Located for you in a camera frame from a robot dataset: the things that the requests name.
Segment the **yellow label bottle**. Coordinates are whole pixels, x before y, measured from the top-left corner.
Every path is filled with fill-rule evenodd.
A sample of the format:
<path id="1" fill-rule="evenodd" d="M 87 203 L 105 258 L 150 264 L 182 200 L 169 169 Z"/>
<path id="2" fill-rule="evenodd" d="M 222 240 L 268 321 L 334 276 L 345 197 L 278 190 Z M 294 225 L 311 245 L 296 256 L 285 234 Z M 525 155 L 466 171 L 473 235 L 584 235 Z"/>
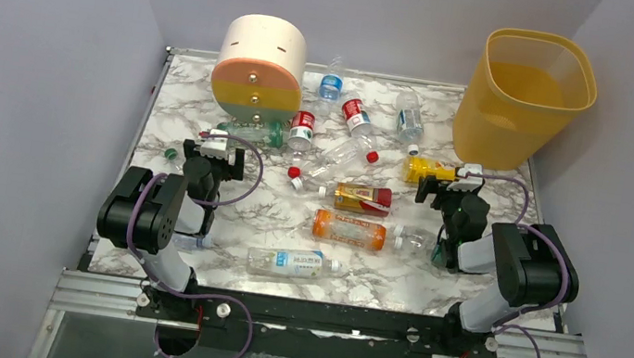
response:
<path id="1" fill-rule="evenodd" d="M 422 178 L 434 176 L 440 182 L 454 182 L 457 168 L 453 163 L 442 160 L 409 156 L 403 162 L 402 179 L 407 183 L 418 184 Z"/>

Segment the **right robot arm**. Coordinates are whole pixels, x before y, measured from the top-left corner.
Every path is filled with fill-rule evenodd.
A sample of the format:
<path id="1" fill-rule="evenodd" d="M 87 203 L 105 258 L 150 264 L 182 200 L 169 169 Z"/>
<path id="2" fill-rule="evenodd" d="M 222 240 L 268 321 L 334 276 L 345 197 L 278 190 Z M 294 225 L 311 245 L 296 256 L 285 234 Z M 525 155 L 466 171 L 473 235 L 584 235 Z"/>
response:
<path id="1" fill-rule="evenodd" d="M 578 277 L 557 232 L 548 224 L 488 222 L 489 204 L 479 196 L 484 180 L 466 190 L 434 175 L 419 180 L 415 201 L 434 197 L 442 216 L 435 234 L 407 229 L 403 249 L 426 254 L 454 274 L 494 274 L 497 281 L 474 298 L 453 304 L 450 328 L 458 334 L 490 334 L 522 314 L 568 303 L 578 294 Z"/>

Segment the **small crushed clear bottle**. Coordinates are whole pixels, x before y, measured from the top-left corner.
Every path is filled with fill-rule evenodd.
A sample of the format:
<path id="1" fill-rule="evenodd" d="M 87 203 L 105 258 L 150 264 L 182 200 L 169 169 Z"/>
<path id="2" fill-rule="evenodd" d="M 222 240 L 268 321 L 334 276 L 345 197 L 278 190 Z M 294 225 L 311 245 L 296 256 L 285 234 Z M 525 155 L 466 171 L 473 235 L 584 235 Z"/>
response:
<path id="1" fill-rule="evenodd" d="M 200 249 L 210 249 L 213 247 L 213 238 L 208 235 L 188 235 L 175 231 L 171 236 L 171 243 L 182 251 L 197 251 Z"/>

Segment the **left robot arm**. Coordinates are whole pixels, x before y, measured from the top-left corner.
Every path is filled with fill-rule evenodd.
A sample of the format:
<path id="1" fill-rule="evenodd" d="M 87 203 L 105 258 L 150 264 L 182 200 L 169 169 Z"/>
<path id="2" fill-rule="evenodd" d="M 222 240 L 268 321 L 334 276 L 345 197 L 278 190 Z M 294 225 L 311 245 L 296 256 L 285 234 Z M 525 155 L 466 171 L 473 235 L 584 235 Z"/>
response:
<path id="1" fill-rule="evenodd" d="M 184 235 L 196 247 L 208 237 L 220 206 L 222 182 L 241 181 L 242 148 L 226 158 L 209 148 L 184 141 L 184 157 L 174 173 L 130 167 L 120 177 L 97 214 L 98 234 L 139 261 L 149 280 L 169 293 L 190 294 L 195 272 L 180 254 L 174 235 Z"/>

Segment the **green cap water bottle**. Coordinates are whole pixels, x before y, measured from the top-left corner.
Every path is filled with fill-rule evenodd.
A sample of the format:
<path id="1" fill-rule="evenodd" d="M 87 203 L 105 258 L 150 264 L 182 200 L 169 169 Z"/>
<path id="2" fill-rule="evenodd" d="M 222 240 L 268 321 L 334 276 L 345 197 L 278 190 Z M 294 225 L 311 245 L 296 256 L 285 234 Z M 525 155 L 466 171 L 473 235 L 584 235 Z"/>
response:
<path id="1" fill-rule="evenodd" d="M 184 166 L 183 153 L 174 147 L 167 148 L 163 151 L 163 157 L 166 160 L 171 173 L 182 173 Z"/>

